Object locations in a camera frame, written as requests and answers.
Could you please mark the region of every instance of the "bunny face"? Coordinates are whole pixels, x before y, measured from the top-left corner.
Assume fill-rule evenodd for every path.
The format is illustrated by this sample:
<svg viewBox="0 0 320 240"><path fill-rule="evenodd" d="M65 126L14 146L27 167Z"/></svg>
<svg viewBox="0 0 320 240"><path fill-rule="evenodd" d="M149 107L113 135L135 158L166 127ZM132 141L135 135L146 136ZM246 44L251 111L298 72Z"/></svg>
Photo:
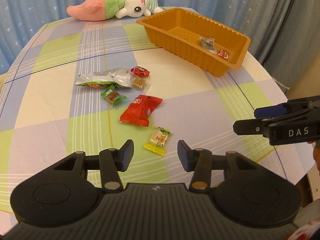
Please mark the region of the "bunny face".
<svg viewBox="0 0 320 240"><path fill-rule="evenodd" d="M124 7L116 13L117 18L124 16L140 17L147 10L147 0L124 0Z"/></svg>

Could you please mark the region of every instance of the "curtain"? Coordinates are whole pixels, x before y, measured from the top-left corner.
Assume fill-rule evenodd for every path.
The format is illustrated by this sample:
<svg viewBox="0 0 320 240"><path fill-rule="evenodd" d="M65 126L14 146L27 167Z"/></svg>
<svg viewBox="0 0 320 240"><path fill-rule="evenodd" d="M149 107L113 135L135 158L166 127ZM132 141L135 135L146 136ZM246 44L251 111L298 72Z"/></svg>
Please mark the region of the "curtain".
<svg viewBox="0 0 320 240"><path fill-rule="evenodd" d="M68 5L84 0L0 0L0 74L28 40L48 22L68 17ZM289 0L159 0L160 6L191 7L251 38L255 54L263 39L274 39Z"/></svg>
<svg viewBox="0 0 320 240"><path fill-rule="evenodd" d="M295 0L264 67L286 92L320 51L320 0Z"/></svg>

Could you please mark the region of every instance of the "plush toy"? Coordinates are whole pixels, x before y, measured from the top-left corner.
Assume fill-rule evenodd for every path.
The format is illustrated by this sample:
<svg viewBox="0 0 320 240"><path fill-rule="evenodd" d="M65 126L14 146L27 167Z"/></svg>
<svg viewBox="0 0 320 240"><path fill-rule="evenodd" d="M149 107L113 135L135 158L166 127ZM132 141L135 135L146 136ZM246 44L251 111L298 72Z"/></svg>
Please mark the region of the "plush toy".
<svg viewBox="0 0 320 240"><path fill-rule="evenodd" d="M158 0L85 0L67 8L70 16L82 21L103 21L113 16L149 16L161 11Z"/></svg>

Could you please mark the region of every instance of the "tablecloth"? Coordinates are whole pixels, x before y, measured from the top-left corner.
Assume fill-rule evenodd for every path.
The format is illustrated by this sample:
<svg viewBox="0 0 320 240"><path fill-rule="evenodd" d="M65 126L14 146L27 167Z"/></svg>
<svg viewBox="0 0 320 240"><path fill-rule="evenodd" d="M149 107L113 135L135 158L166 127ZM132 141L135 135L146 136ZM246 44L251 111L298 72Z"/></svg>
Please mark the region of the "tablecloth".
<svg viewBox="0 0 320 240"><path fill-rule="evenodd" d="M16 223L10 194L21 181L74 151L87 155L119 148L132 139L135 154L125 173L127 182L188 185L177 156L177 141L223 155L235 150L289 181L298 182L314 164L306 143L272 147L262 136L237 136L232 125L253 118L257 107L286 101L263 67L247 53L240 70L216 78L182 58L151 44L136 18L84 22L67 18L43 26L19 54L0 94L0 234ZM119 122L139 94L115 108L100 98L99 89L75 86L79 74L116 67L150 71L149 95L163 98L150 115L149 127ZM164 157L143 148L153 126L174 133ZM100 186L97 171L88 180ZM212 171L212 185L223 181Z"/></svg>

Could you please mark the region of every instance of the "white plush bunny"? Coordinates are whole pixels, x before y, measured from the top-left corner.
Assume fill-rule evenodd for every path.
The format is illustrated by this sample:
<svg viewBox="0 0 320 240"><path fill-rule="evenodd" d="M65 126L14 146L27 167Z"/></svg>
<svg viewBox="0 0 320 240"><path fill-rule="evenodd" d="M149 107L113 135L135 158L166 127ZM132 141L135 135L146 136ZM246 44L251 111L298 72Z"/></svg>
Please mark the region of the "white plush bunny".
<svg viewBox="0 0 320 240"><path fill-rule="evenodd" d="M158 0L124 0L124 7L116 13L116 17L120 19L128 15L137 18L161 11L162 9L158 6Z"/></svg>

